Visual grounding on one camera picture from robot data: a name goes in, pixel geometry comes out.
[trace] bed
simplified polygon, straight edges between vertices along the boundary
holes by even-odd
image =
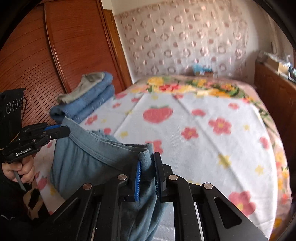
[[[291,206],[289,171],[276,126],[248,84],[185,76],[147,77],[116,94],[81,126],[123,143],[153,143],[188,182],[211,182],[269,238]],[[49,182],[55,141],[34,158],[36,181],[53,213],[64,199]],[[174,240],[170,205],[154,240]]]

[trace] blue cloth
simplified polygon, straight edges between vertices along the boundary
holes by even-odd
[[[121,240],[152,240],[165,207],[156,198],[153,144],[122,144],[101,130],[87,131],[67,117],[65,125],[71,133],[56,142],[51,183],[67,199],[84,183],[106,183],[121,174],[126,164],[140,161],[140,199],[122,204]]]
[[[111,98],[114,93],[112,74],[104,72],[103,80],[92,87],[79,99],[69,104],[59,104],[50,109],[50,117],[57,123],[62,123],[65,116],[74,120],[76,123],[81,123],[89,116],[96,108],[100,107],[104,102]]]

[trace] wooden furniture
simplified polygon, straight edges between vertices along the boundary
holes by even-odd
[[[132,84],[112,20],[100,0],[46,0],[25,16],[0,51],[0,92],[26,87],[23,126],[54,123],[55,97],[82,74],[110,72],[116,93]]]
[[[258,62],[255,85],[277,126],[289,162],[296,151],[296,85]]]

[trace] finger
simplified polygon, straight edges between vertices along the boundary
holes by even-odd
[[[9,171],[9,172],[3,172],[4,175],[9,179],[9,180],[14,180],[15,179],[15,174],[13,173],[13,171]]]
[[[20,162],[18,162],[18,161],[10,163],[10,164],[4,163],[2,165],[3,172],[4,171],[7,171],[7,172],[9,172],[9,171],[20,171],[21,169],[22,169],[22,164]]]
[[[27,182],[27,183],[32,183],[34,181],[34,176]]]
[[[34,161],[33,159],[31,159],[31,161],[26,162],[22,166],[22,169],[18,172],[19,175],[26,175],[27,173],[29,173],[29,171],[32,169],[33,166],[34,166]]]
[[[22,159],[22,164],[23,165],[25,165],[25,164],[27,164],[28,162],[33,162],[34,160],[33,160],[33,157],[32,156],[26,156],[26,157],[24,157],[23,159]]]
[[[25,175],[22,176],[22,183],[27,183],[34,177],[34,167]]]

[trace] wooden door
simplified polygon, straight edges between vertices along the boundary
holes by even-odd
[[[107,71],[113,75],[115,91],[123,91],[101,2],[64,0],[44,5],[51,50],[66,90],[72,91],[82,74]]]
[[[25,16],[0,51],[0,80],[0,92],[26,88],[28,104],[23,126],[55,123],[49,109],[57,104],[55,97],[65,90],[47,41],[43,5]]]

